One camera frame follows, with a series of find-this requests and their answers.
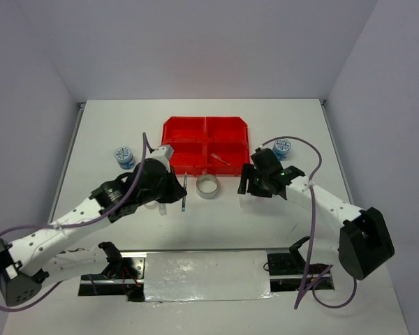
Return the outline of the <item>red pen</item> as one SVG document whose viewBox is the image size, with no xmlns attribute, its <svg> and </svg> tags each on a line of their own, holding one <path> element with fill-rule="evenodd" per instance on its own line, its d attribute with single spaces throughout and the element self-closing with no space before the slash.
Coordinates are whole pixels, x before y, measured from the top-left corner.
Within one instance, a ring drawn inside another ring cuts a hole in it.
<svg viewBox="0 0 419 335">
<path fill-rule="evenodd" d="M 219 162 L 223 163 L 224 165 L 230 165 L 230 163 L 229 163 L 228 161 L 225 161 L 224 159 L 222 159 L 222 157 L 220 157 L 219 155 L 216 155 L 215 153 L 211 153 L 211 154 L 210 154 L 210 156 L 211 156 L 213 159 L 215 159 L 215 160 L 217 160 L 217 161 L 219 161 Z"/>
</svg>

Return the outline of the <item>large grey tape roll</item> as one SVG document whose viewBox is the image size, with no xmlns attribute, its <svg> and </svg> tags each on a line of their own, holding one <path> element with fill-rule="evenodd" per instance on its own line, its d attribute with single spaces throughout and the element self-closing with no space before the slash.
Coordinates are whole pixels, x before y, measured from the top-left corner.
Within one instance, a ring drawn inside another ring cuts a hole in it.
<svg viewBox="0 0 419 335">
<path fill-rule="evenodd" d="M 196 193 L 204 200 L 214 199 L 219 189 L 219 180 L 212 174 L 204 174 L 196 179 Z"/>
</svg>

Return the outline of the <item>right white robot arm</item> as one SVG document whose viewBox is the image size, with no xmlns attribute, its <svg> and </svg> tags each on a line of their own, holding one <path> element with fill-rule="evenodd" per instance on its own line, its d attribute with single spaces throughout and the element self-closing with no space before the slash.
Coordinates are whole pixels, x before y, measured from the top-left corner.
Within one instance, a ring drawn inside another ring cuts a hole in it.
<svg viewBox="0 0 419 335">
<path fill-rule="evenodd" d="M 354 279 L 362 281 L 395 254 L 383 214 L 362 209 L 314 184 L 295 166 L 284 168 L 271 149 L 257 149 L 253 163 L 242 166 L 239 194 L 279 196 L 310 210 L 339 238 L 339 262 Z"/>
</svg>

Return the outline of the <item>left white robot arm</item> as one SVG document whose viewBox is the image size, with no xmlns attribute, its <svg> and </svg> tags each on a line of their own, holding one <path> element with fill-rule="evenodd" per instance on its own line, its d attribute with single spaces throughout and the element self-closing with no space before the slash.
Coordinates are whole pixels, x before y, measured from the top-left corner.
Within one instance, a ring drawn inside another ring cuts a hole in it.
<svg viewBox="0 0 419 335">
<path fill-rule="evenodd" d="M 149 202 L 170 204 L 185 196 L 173 168 L 148 158 L 133 172 L 102 183 L 55 222 L 14 241 L 0 238 L 0 291 L 5 301 L 0 309 L 28 309 L 40 302 L 37 294 L 44 287 L 55 289 L 76 276 L 142 278 L 142 263 L 123 257 L 112 242 L 92 248 L 73 245 Z"/>
</svg>

